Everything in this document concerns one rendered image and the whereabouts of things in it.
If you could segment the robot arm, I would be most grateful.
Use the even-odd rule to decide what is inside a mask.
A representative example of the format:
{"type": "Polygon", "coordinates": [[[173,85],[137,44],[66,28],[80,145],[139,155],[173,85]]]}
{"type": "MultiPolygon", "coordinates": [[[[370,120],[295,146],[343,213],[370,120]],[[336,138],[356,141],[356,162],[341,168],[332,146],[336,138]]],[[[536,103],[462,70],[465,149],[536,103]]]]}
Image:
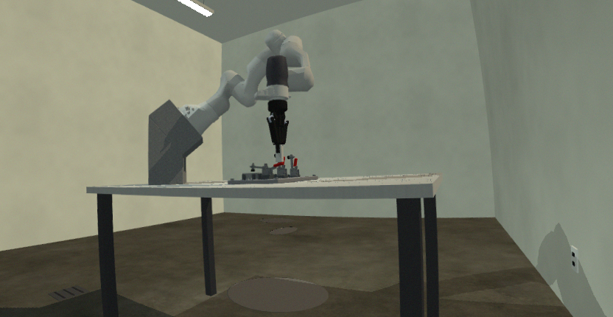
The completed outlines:
{"type": "Polygon", "coordinates": [[[309,56],[303,51],[299,37],[291,35],[287,38],[275,29],[267,34],[265,43],[267,48],[247,65],[248,77],[245,81],[236,72],[228,70],[220,78],[217,93],[207,102],[178,107],[200,135],[228,111],[231,96],[245,107],[251,107],[257,100],[288,100],[291,98],[289,92],[308,91],[314,86],[309,56]],[[265,75],[266,89],[258,91],[265,75]]]}

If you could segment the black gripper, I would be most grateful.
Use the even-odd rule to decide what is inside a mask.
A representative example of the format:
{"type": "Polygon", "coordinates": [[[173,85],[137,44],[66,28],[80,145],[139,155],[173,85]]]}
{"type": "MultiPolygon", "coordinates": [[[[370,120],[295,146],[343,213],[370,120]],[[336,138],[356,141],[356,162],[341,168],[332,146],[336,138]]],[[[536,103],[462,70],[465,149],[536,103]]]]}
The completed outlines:
{"type": "Polygon", "coordinates": [[[289,124],[289,121],[285,119],[285,113],[284,113],[285,111],[287,111],[287,101],[286,100],[269,101],[268,111],[270,112],[270,117],[267,117],[267,122],[268,122],[269,129],[270,129],[272,143],[273,145],[275,145],[276,162],[284,162],[283,144],[286,143],[287,126],[289,124]]]}

